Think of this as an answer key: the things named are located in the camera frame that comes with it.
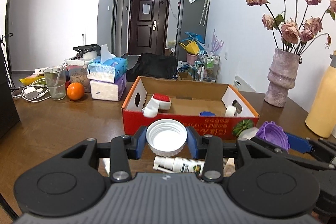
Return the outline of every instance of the vase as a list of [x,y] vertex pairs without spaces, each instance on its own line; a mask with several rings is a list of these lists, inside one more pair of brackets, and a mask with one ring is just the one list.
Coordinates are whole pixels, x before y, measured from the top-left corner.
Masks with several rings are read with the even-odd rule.
[[336,51],[323,75],[315,100],[306,118],[306,125],[322,138],[329,138],[336,124]]
[[267,76],[269,80],[265,101],[277,107],[284,107],[288,90],[294,88],[300,57],[294,53],[275,49],[273,62]]

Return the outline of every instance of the pink ceramic vase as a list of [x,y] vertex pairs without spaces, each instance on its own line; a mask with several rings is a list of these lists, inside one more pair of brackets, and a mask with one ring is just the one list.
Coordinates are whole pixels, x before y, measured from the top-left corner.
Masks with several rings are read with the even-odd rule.
[[275,49],[273,62],[269,68],[268,90],[265,101],[277,107],[284,107],[288,90],[294,88],[300,57],[294,53]]

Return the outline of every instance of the purple bottle cap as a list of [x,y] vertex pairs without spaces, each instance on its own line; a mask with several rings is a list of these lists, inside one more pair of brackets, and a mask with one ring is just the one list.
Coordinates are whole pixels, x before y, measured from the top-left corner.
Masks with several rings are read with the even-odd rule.
[[277,126],[275,122],[264,122],[256,133],[256,136],[278,145],[287,151],[290,148],[287,135],[284,133],[282,127]]

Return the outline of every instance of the gray refrigerator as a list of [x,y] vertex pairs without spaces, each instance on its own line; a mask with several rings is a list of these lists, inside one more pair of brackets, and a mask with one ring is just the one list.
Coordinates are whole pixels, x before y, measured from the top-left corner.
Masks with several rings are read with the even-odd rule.
[[188,37],[185,32],[200,34],[203,39],[205,39],[207,20],[205,22],[205,26],[203,26],[204,19],[202,20],[202,24],[200,25],[204,1],[205,0],[196,0],[193,3],[190,3],[188,0],[180,0],[175,46],[175,57],[178,61],[186,61],[186,52],[179,45],[179,42],[181,42],[181,40]]

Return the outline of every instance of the orange fruit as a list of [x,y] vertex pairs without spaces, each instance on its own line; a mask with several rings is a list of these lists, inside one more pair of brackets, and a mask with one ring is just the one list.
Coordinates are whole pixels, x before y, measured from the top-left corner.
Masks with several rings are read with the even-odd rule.
[[84,96],[84,86],[81,83],[72,83],[68,86],[67,96],[71,100],[79,100]]

